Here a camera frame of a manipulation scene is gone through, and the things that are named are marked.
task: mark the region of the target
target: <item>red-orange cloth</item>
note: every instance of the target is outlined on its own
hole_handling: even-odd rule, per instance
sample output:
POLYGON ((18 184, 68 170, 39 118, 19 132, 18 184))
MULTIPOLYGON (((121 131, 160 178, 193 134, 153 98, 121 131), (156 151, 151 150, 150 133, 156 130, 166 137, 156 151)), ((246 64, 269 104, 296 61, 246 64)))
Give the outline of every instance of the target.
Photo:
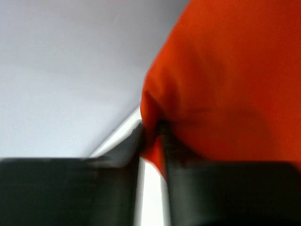
POLYGON ((210 160, 301 160, 301 1, 192 0, 148 71, 145 157, 158 119, 210 160))

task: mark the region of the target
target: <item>red cloth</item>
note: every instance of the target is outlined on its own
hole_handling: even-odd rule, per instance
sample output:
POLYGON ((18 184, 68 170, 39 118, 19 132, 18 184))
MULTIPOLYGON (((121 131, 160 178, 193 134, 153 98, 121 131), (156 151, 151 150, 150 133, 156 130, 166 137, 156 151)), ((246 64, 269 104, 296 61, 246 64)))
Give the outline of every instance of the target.
POLYGON ((210 160, 301 160, 301 1, 192 0, 148 71, 141 114, 210 160))

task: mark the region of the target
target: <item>gray surface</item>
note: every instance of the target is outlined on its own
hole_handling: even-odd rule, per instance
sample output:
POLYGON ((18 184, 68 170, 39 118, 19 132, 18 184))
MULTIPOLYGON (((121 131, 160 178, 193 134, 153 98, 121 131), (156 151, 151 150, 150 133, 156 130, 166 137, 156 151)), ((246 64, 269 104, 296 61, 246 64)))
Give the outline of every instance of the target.
POLYGON ((1 0, 0 157, 86 156, 140 102, 187 0, 1 0))

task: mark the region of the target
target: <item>wrinkled fabric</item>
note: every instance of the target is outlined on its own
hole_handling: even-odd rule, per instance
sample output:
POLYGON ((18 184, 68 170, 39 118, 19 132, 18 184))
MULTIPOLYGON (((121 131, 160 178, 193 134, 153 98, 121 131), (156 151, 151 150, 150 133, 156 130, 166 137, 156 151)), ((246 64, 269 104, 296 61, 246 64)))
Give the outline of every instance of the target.
POLYGON ((301 1, 192 0, 147 72, 144 157, 159 119, 209 160, 301 160, 301 1))

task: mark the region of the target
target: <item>orange fabric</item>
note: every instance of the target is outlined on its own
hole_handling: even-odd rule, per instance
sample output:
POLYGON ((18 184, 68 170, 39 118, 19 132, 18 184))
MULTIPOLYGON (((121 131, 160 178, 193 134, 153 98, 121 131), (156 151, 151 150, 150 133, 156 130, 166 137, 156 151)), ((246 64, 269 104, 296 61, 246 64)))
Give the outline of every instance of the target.
POLYGON ((146 158, 158 119, 210 160, 301 160, 301 1, 192 0, 147 73, 146 158))

